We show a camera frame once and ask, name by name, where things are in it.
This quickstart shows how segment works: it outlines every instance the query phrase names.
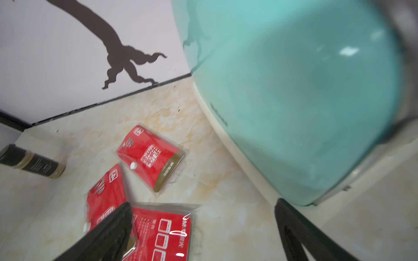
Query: plastic wrapper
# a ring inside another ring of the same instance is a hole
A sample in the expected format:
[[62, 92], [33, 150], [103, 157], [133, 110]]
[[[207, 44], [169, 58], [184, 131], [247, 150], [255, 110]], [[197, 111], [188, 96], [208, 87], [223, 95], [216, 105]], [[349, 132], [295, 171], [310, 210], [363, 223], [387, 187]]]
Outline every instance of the plastic wrapper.
[[134, 204], [138, 241], [125, 261], [200, 260], [201, 233], [194, 228], [197, 207]]
[[156, 194], [185, 152], [143, 126], [135, 126], [116, 151], [117, 156]]
[[[110, 213], [127, 201], [122, 175], [121, 167], [116, 164], [88, 192], [87, 218], [84, 225], [86, 233], [90, 232]], [[124, 258], [128, 257], [135, 249], [137, 243], [135, 231], [135, 225], [133, 224]]]

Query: white wall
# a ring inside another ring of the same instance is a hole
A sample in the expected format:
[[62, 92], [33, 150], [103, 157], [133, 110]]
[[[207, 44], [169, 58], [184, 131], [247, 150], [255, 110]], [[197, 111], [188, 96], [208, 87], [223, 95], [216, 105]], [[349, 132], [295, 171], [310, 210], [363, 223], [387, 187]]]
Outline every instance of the white wall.
[[[190, 72], [170, 0], [79, 2], [105, 19], [123, 45], [167, 55], [136, 66], [139, 75], [163, 82]], [[150, 85], [122, 71], [102, 90], [110, 68], [103, 42], [46, 0], [0, 1], [0, 61], [1, 107], [29, 123]]]
[[6, 145], [15, 143], [22, 133], [0, 123], [0, 150]]

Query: black tree branch decal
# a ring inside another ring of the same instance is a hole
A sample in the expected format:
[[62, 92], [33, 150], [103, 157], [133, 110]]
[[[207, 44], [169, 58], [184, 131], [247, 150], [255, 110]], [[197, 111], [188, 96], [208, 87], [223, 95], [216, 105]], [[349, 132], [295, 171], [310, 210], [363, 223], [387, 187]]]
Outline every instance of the black tree branch decal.
[[103, 20], [103, 18], [76, 0], [47, 1], [72, 15], [93, 34], [95, 34], [100, 40], [103, 41], [103, 44], [107, 49], [107, 61], [109, 62], [110, 69], [107, 70], [107, 76], [109, 78], [104, 82], [104, 87], [102, 89], [107, 89], [110, 83], [114, 83], [116, 81], [116, 76], [122, 72], [123, 69], [126, 70], [134, 82], [151, 82], [153, 85], [156, 84], [152, 78], [144, 79], [143, 77], [139, 76], [135, 65], [131, 62], [131, 60], [134, 61], [137, 65], [142, 65], [146, 62], [155, 62], [159, 56], [167, 58], [164, 54], [144, 54], [132, 46], [122, 45], [115, 30], [105, 20]]

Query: red sealed packet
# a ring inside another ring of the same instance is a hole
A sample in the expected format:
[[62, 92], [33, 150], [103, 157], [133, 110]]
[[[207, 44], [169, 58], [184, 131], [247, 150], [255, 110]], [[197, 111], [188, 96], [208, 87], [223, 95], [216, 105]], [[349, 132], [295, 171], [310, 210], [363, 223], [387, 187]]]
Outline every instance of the red sealed packet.
[[[85, 231], [90, 232], [110, 213], [126, 201], [122, 171], [119, 164], [116, 164], [106, 172], [87, 194], [87, 222]], [[124, 256], [134, 250], [133, 247], [136, 243], [134, 231], [135, 228], [133, 227]]]
[[185, 153], [137, 125], [125, 137], [116, 154], [158, 193]]
[[124, 261], [187, 260], [191, 217], [132, 208], [138, 242]]

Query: black trim strip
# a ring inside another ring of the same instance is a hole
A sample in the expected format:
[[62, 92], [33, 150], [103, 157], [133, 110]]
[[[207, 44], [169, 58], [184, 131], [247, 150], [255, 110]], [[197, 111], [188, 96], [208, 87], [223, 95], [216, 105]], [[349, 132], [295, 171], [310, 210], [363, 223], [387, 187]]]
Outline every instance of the black trim strip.
[[168, 81], [164, 81], [164, 82], [158, 83], [156, 85], [151, 85], [149, 87], [146, 87], [146, 88], [143, 88], [143, 89], [140, 89], [140, 90], [137, 90], [137, 91], [134, 91], [134, 92], [131, 92], [131, 93], [128, 93], [128, 94], [125, 94], [125, 95], [107, 100], [107, 101], [103, 101], [103, 102], [100, 102], [100, 103], [95, 103], [95, 104], [85, 106], [85, 107], [80, 108], [80, 109], [75, 109], [73, 111], [65, 112], [63, 114], [60, 114], [60, 115], [42, 120], [40, 122], [35, 122], [34, 124], [32, 124], [32, 126], [38, 126], [40, 124], [50, 122], [50, 121], [53, 121], [53, 120], [56, 120], [56, 119], [59, 119], [59, 118], [77, 113], [77, 112], [81, 112], [81, 111], [84, 111], [84, 110], [87, 110], [87, 109], [90, 109], [90, 108], [93, 108], [93, 107], [96, 107], [96, 106], [99, 106], [99, 105], [103, 105], [103, 104], [106, 104], [106, 103], [109, 103], [109, 102], [112, 102], [112, 101], [116, 101], [116, 100], [119, 100], [119, 99], [122, 99], [122, 98], [125, 98], [125, 97], [128, 97], [128, 96], [134, 95], [134, 94], [138, 94], [138, 93], [143, 92], [143, 91], [148, 91], [148, 90], [154, 89], [156, 87], [160, 87], [160, 86], [163, 86], [163, 85], [166, 85], [166, 84], [170, 84], [172, 82], [179, 81], [179, 80], [182, 80], [182, 79], [190, 77], [190, 76], [191, 76], [191, 73], [188, 73], [188, 74], [182, 75], [180, 77], [177, 77], [177, 78], [174, 78], [174, 79], [171, 79], [171, 80], [168, 80]]
[[21, 132], [27, 128], [32, 127], [29, 123], [8, 115], [2, 111], [0, 111], [0, 122]]

